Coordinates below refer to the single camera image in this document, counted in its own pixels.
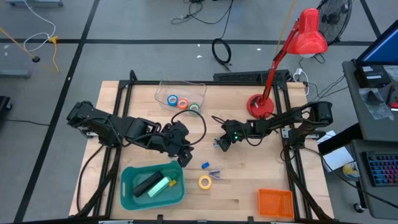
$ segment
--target computer monitor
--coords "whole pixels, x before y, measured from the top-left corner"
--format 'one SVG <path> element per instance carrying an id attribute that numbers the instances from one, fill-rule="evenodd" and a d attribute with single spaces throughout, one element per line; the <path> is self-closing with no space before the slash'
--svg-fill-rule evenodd
<path id="1" fill-rule="evenodd" d="M 356 60 L 365 65 L 398 65 L 398 20 Z"/>

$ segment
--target red desk lamp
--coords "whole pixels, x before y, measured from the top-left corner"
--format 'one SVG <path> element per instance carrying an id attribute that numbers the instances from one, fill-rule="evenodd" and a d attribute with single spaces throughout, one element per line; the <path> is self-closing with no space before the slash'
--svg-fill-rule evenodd
<path id="1" fill-rule="evenodd" d="M 252 116 L 257 119 L 266 118 L 274 111 L 274 102 L 269 98 L 269 93 L 276 68 L 287 53 L 312 55 L 328 50 L 328 44 L 322 34 L 319 33 L 318 26 L 318 9 L 306 9 L 301 13 L 300 19 L 296 20 L 283 48 L 272 61 L 263 94 L 252 95 L 246 105 Z"/>

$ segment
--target blue screen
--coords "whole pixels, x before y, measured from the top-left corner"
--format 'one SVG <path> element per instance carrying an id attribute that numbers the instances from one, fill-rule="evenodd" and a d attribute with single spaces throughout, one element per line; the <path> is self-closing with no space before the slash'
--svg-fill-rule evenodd
<path id="1" fill-rule="evenodd" d="M 365 58 L 365 62 L 398 62 L 398 29 L 386 37 Z"/>

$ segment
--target red lamp shade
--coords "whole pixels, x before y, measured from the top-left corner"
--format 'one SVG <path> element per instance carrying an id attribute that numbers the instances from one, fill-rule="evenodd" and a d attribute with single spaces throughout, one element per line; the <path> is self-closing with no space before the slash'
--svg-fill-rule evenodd
<path id="1" fill-rule="evenodd" d="M 292 39 L 287 52 L 290 54 L 319 54 L 328 50 L 328 44 L 318 31 L 318 9 L 306 9 L 300 15 L 298 34 Z"/>

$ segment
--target robotic arm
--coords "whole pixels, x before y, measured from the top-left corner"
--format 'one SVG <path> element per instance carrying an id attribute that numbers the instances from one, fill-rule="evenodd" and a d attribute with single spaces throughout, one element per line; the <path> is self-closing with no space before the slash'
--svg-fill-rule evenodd
<path id="1" fill-rule="evenodd" d="M 308 118 L 303 117 L 305 113 L 309 114 Z M 305 137 L 308 134 L 316 128 L 326 127 L 333 122 L 331 103 L 325 101 L 307 103 L 271 119 L 250 119 L 246 123 L 236 120 L 223 121 L 217 117 L 212 117 L 217 122 L 222 123 L 221 128 L 226 132 L 222 137 L 215 139 L 216 145 L 224 152 L 229 149 L 231 144 L 238 141 L 241 142 L 248 138 L 262 139 L 272 131 L 294 123 L 301 123 L 301 125 L 289 130 L 287 141 L 289 146 L 303 148 Z"/>
<path id="2" fill-rule="evenodd" d="M 87 128 L 96 133 L 99 143 L 105 146 L 135 144 L 144 149 L 167 152 L 170 157 L 178 156 L 177 161 L 181 167 L 185 167 L 192 159 L 193 147 L 185 139 L 189 131 L 180 121 L 167 123 L 162 129 L 160 123 L 144 118 L 119 118 L 97 110 L 88 101 L 77 103 L 67 120 L 73 128 Z"/>

